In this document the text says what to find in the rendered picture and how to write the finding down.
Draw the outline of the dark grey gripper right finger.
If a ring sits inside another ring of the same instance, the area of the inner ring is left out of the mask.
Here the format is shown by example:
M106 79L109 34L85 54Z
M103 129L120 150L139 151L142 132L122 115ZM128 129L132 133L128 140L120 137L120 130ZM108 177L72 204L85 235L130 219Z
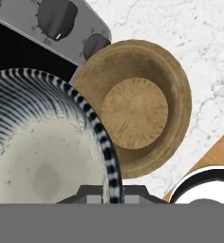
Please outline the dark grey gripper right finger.
M165 200L150 195L144 185L124 185L123 192L125 204L166 203Z

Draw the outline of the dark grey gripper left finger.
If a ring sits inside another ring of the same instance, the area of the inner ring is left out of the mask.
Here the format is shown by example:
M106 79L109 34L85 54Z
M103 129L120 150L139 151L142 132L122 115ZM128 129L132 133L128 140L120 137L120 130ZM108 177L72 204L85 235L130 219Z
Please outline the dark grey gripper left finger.
M103 187L101 185L82 185L77 194L60 201L60 204L102 204Z

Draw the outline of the white bowl with black stripes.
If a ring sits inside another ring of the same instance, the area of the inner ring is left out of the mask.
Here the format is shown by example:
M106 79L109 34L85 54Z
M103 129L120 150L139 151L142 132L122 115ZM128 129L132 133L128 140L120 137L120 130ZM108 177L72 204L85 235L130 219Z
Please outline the white bowl with black stripes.
M0 204L58 203L99 186L123 201L119 159L90 103L32 68L0 70Z

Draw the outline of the brown wooden bowl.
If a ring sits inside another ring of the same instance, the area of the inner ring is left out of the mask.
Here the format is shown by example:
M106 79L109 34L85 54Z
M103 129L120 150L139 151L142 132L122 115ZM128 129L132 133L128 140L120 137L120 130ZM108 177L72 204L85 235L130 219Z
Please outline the brown wooden bowl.
M161 167L188 129L192 94L185 71L165 48L120 41L91 57L75 82L107 129L124 178Z

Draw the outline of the white round dish, black rim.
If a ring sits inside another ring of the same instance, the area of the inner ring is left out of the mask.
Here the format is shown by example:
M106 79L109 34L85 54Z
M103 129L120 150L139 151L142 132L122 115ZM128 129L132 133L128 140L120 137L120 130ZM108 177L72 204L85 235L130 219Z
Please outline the white round dish, black rim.
M208 165L186 175L173 189L169 202L191 204L198 201L224 204L224 165Z

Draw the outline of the light wooden cutting board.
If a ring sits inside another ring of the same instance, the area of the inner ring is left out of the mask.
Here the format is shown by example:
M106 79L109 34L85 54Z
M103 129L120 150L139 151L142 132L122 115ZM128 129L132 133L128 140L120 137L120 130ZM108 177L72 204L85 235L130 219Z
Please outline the light wooden cutting board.
M224 135L186 175L188 175L189 173L193 172L196 169L199 169L201 167L208 166L208 165L224 165ZM164 197L164 199L167 202L169 202L172 191Z

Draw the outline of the small dark grey oven knob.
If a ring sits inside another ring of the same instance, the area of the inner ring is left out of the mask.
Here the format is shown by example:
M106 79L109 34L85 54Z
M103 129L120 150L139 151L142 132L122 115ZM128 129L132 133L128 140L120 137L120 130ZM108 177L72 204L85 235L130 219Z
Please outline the small dark grey oven knob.
M102 36L100 33L94 33L90 35L84 42L84 58L88 60L91 56L96 54L99 50L104 47L107 47L111 42Z

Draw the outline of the large dark grey oven knob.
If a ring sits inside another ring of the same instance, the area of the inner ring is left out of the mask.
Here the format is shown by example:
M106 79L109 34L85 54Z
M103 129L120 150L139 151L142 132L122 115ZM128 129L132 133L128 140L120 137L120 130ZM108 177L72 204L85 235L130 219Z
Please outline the large dark grey oven knob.
M77 6L70 0L42 0L36 14L38 27L58 42L73 30L77 14Z

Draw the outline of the grey toaster oven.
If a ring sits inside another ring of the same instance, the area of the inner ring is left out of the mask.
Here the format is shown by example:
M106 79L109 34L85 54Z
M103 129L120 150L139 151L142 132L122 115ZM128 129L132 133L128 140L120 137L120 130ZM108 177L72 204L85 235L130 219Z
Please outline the grey toaster oven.
M111 31L85 0L70 0L78 8L73 30L56 42L38 27L42 0L0 0L0 69L30 67L70 81L87 61L84 42L100 33L111 42Z

